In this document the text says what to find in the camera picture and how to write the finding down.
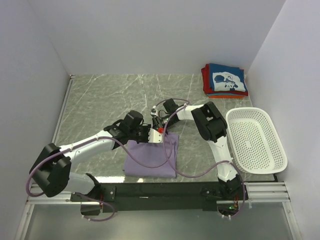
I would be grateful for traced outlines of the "purple t shirt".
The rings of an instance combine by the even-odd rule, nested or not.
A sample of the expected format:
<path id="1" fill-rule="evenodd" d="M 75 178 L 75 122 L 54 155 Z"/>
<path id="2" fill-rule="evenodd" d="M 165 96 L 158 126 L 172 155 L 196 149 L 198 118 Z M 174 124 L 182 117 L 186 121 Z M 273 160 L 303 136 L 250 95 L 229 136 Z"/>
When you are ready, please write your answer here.
<path id="1" fill-rule="evenodd" d="M 128 141 L 126 149 L 135 160 L 126 156 L 123 172 L 126 176 L 175 178 L 177 173 L 171 168 L 177 162 L 179 135 L 169 132 L 162 143 L 136 143 Z"/>

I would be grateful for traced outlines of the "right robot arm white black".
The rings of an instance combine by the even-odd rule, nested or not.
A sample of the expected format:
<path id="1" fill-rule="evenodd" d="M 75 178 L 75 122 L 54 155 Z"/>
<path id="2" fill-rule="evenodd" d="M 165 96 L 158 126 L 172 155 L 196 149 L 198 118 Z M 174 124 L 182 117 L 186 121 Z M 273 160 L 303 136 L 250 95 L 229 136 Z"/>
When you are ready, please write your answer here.
<path id="1" fill-rule="evenodd" d="M 198 175 L 182 173 L 172 164 L 170 167 L 177 174 L 189 179 L 200 178 L 208 174 L 212 169 L 217 168 L 218 187 L 222 198 L 230 200 L 238 194 L 239 190 L 245 192 L 244 180 L 240 170 L 233 163 L 233 158 L 229 151 L 227 143 L 228 125 L 216 105 L 211 101 L 200 105 L 190 105 L 189 101 L 185 99 L 185 103 L 179 106 L 175 101 L 175 98 L 170 98 L 161 102 L 167 112 L 165 116 L 160 116 L 157 104 L 152 107 L 150 111 L 152 128 L 159 130 L 163 127 L 163 132 L 165 133 L 168 127 L 179 121 L 193 121 L 199 135 L 208 143 L 215 164 Z"/>

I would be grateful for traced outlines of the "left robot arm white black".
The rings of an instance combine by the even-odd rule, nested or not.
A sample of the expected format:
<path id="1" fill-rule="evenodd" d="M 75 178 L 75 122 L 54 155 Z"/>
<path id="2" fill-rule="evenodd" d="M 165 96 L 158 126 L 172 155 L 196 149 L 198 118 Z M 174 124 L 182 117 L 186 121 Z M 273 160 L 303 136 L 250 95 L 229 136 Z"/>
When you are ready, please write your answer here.
<path id="1" fill-rule="evenodd" d="M 148 143 L 154 132 L 151 124 L 144 123 L 141 113 L 131 110 L 124 119 L 91 137 L 62 146 L 47 144 L 31 167 L 28 180 L 34 181 L 42 189 L 42 194 L 49 198 L 66 190 L 94 201 L 100 195 L 100 183 L 89 173 L 73 173 L 72 167 L 100 153 L 122 147 L 129 140 Z"/>

